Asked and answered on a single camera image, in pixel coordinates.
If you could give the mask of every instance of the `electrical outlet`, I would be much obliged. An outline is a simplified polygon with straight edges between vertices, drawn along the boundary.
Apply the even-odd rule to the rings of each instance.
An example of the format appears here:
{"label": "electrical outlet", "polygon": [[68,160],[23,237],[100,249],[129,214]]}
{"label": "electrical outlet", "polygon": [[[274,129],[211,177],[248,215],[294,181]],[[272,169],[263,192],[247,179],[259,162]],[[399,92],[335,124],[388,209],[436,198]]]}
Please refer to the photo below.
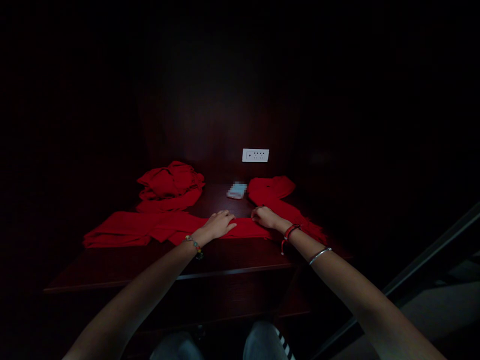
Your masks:
{"label": "electrical outlet", "polygon": [[243,149],[241,161],[244,163],[267,163],[269,152],[268,149]]}

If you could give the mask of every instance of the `red cloth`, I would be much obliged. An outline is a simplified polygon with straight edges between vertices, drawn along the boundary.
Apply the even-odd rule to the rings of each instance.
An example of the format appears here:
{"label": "red cloth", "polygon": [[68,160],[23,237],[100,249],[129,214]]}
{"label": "red cloth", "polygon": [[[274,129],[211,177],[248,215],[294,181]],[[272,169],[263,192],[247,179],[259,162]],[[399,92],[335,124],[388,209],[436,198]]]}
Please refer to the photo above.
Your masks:
{"label": "red cloth", "polygon": [[[83,245],[86,248],[142,246],[148,244],[151,237],[161,243],[169,240],[175,245],[180,244],[186,235],[202,227],[208,220],[180,211],[197,201],[202,193],[203,181],[201,174],[178,161],[172,162],[169,167],[147,172],[138,180],[145,185],[145,190],[140,193],[143,202],[137,207],[143,213],[113,213],[85,235]],[[294,189],[295,184],[286,176],[276,176],[252,179],[247,191],[257,206],[268,206],[281,217],[301,224],[303,231],[327,245],[321,227],[303,217],[296,207],[280,200]],[[222,239],[272,237],[267,229],[250,218],[238,218],[233,222],[237,226]]]}
{"label": "red cloth", "polygon": [[204,176],[190,165],[173,161],[168,167],[152,169],[138,182],[145,186],[139,213],[162,213],[185,210],[197,202],[204,187]]}

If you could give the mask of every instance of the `wooden table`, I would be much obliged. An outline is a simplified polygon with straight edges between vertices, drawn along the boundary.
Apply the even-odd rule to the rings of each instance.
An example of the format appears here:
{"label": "wooden table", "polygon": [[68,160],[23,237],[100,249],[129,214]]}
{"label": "wooden table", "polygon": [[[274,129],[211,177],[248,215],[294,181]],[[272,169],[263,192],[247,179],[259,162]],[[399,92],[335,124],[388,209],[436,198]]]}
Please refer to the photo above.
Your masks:
{"label": "wooden table", "polygon": [[[255,205],[246,198],[227,198],[230,186],[207,184],[188,212],[207,218],[228,209],[238,218],[249,218]],[[205,258],[193,260],[185,268],[143,326],[172,328],[265,313],[288,316],[310,311],[303,296],[294,291],[305,261],[294,249],[281,255],[282,236],[278,232],[272,235],[273,240],[217,239],[209,243]],[[147,246],[86,249],[44,293],[125,286],[173,247],[168,241],[153,239]]]}

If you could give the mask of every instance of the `bracelet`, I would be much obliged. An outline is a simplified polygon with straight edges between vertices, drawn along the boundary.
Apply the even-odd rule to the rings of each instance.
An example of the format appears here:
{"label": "bracelet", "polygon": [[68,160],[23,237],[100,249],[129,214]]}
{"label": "bracelet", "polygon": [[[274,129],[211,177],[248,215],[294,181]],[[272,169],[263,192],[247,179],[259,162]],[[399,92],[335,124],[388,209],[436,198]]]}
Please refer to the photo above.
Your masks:
{"label": "bracelet", "polygon": [[194,240],[193,237],[190,235],[185,236],[185,240],[183,241],[193,241],[193,246],[196,248],[196,256],[197,260],[201,260],[204,258],[204,253],[202,252],[202,248],[199,246],[199,243]]}
{"label": "bracelet", "polygon": [[295,229],[300,229],[300,225],[298,225],[298,224],[293,224],[292,226],[290,226],[290,227],[285,231],[285,235],[283,236],[283,240],[282,240],[282,242],[281,242],[281,254],[282,254],[282,255],[284,254],[284,244],[289,241],[290,233],[291,233],[293,230],[295,230]]}
{"label": "bracelet", "polygon": [[318,258],[320,255],[322,255],[323,253],[326,253],[327,251],[332,251],[332,248],[331,248],[331,247],[326,247],[326,248],[324,248],[324,249],[323,249],[322,251],[320,251],[317,255],[315,255],[312,260],[310,260],[310,263],[309,263],[308,265],[311,266],[311,265],[314,263],[314,261],[317,260],[317,258]]}

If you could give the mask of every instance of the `forearm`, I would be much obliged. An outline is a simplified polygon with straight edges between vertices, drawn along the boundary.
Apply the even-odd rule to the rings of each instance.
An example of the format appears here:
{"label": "forearm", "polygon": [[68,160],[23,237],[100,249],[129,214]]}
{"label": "forearm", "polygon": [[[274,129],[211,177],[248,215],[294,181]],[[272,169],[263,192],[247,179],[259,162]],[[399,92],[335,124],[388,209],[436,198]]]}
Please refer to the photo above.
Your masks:
{"label": "forearm", "polygon": [[[285,233],[290,225],[283,222],[278,230]],[[289,242],[308,262],[325,248],[301,230],[292,231]],[[324,252],[312,268],[352,312],[382,359],[444,359],[376,286],[336,253]]]}
{"label": "forearm", "polygon": [[65,359],[119,359],[140,324],[196,253],[191,242],[184,242],[150,265],[88,324]]}

